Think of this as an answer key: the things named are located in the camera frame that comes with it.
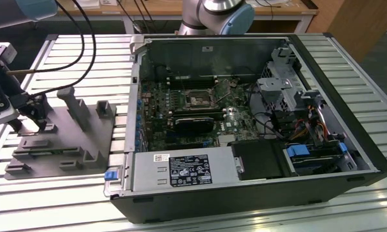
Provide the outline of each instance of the sticker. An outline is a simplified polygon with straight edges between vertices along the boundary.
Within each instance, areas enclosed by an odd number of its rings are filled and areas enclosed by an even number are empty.
[[[202,47],[202,52],[213,52],[214,47]]]
[[[213,184],[209,155],[171,157],[171,186]]]
[[[154,162],[162,162],[170,160],[170,154],[157,154],[154,155]]]

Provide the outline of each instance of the workbench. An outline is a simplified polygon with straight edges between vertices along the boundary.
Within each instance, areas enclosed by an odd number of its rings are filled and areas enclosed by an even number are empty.
[[[387,96],[353,62],[334,38],[301,34],[314,59],[387,158]],[[98,35],[97,64],[77,85],[77,97],[87,105],[110,100],[118,105],[110,166],[123,163],[127,102],[131,83],[131,35]],[[29,75],[23,88],[31,93],[74,82],[89,68],[93,39],[86,38],[86,57],[61,72]],[[46,41],[33,68],[54,68],[73,62],[81,53],[81,36],[61,35]],[[313,79],[308,80],[313,88]],[[57,93],[50,104],[65,104]],[[326,203],[190,218],[153,224],[133,224],[105,196],[105,175],[65,176],[9,181],[4,169],[21,137],[0,126],[0,231],[387,231],[387,178],[350,190]]]
[[[74,3],[70,0],[59,0],[61,4],[65,6],[71,15],[77,16],[78,20],[83,20],[81,16],[81,11],[75,9]],[[317,9],[310,9],[301,0],[292,0],[289,3],[277,4],[274,6],[281,6],[281,8],[264,7],[257,4],[256,0],[248,1],[256,8],[256,20],[274,20],[274,21],[297,21],[297,26],[293,24],[293,29],[289,32],[304,33],[306,32],[313,17],[318,14]],[[153,15],[154,20],[182,20],[182,0],[149,0],[145,1],[147,9]],[[131,15],[133,20],[143,20],[141,12],[137,8],[135,2],[133,0],[123,0],[123,6]],[[147,12],[139,3],[142,11],[149,18]],[[91,20],[121,20],[125,23],[127,34],[135,34],[134,24],[129,16],[123,12],[121,6],[107,6],[102,5],[99,9],[86,10],[87,15]],[[46,20],[70,20],[69,17],[59,11],[59,14]]]

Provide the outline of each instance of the yellow wire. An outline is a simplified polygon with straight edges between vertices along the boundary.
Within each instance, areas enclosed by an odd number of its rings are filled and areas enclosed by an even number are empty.
[[[297,139],[300,136],[302,136],[305,133],[308,132],[308,128],[304,129],[296,136],[293,136],[293,138],[290,138],[290,140]]]

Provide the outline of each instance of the aluminum extrusion table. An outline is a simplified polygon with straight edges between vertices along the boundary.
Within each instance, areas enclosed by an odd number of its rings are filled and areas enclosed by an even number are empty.
[[[300,35],[326,76],[342,94],[366,131],[387,157],[387,96],[354,63],[334,38]],[[70,63],[81,53],[78,35],[47,40],[34,68]],[[87,104],[111,100],[119,104],[110,165],[123,162],[127,122],[131,35],[99,35],[98,58],[89,77],[77,86],[77,97]],[[87,36],[86,57],[62,72],[29,75],[23,86],[31,93],[71,83],[89,67],[93,55]],[[63,101],[49,94],[53,106]],[[103,194],[103,174],[9,181],[4,168],[21,138],[0,126],[0,231],[387,231],[387,178],[353,189],[328,203],[175,220],[133,224]]]

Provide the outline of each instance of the table leg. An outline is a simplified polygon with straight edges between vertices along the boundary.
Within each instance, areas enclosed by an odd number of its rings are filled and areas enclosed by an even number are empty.
[[[135,34],[135,28],[134,28],[134,23],[131,19],[127,16],[123,16],[123,23],[125,23],[125,29],[127,34]]]
[[[296,28],[296,33],[306,33],[310,23],[313,20],[313,15],[305,15],[302,20],[300,21],[297,28]]]

